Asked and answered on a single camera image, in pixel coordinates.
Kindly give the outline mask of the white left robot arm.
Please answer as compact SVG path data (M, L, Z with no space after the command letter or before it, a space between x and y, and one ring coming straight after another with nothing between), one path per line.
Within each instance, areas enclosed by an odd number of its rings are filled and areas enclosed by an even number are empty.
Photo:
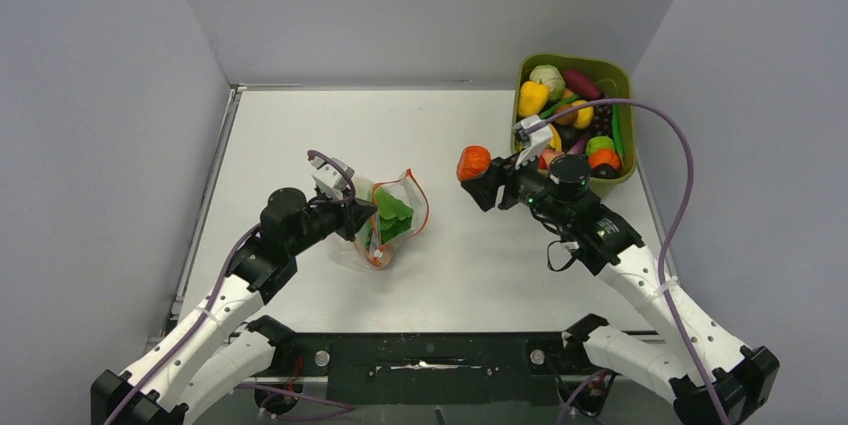
M376 211L358 198L320 204L296 188L273 192L200 303L143 357L94 381L92 423L192 424L268 369L294 333L259 311L296 273L300 253L333 234L353 240Z

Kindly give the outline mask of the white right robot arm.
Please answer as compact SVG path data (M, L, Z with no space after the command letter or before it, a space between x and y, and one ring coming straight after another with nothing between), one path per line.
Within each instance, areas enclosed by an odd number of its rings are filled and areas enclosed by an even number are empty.
M456 175L483 211L524 205L596 278L615 290L662 338L658 348L588 314L562 335L572 370L623 375L668 401L684 424L741 424L762 407L780 363L712 319L659 261L641 235L589 188L589 165L560 155L539 169L514 156L469 146Z

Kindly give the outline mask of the clear orange zip top bag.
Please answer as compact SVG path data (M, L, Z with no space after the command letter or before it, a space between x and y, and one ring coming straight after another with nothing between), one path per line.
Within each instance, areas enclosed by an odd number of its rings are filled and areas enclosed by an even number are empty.
M382 270L390 266L405 242L419 235L430 216L429 200L411 169L394 180L375 182L354 176L356 196L377 207L352 241L336 236L330 260L348 268Z

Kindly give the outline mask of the orange tangerine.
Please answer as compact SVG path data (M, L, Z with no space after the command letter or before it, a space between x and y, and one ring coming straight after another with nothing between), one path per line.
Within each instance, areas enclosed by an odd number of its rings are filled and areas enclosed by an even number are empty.
M492 161L488 149L479 145L470 145L463 149L456 167L456 176L460 182L476 179L487 172Z

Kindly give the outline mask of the brown kiwi fruit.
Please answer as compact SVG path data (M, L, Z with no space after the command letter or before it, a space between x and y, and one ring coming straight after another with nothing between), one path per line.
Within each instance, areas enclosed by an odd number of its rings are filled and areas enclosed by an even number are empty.
M572 104L561 104L558 106L552 115L554 123L561 126L567 126L573 123L578 116L578 112L572 111L572 108Z

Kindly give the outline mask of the green white lettuce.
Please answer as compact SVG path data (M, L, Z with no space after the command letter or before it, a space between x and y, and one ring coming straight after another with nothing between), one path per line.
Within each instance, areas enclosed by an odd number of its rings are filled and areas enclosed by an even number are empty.
M405 202L386 192L384 188L378 188L372 198L378 208L372 216L377 227L371 222L366 224L366 246L370 247L373 243L384 245L412 229L414 210Z

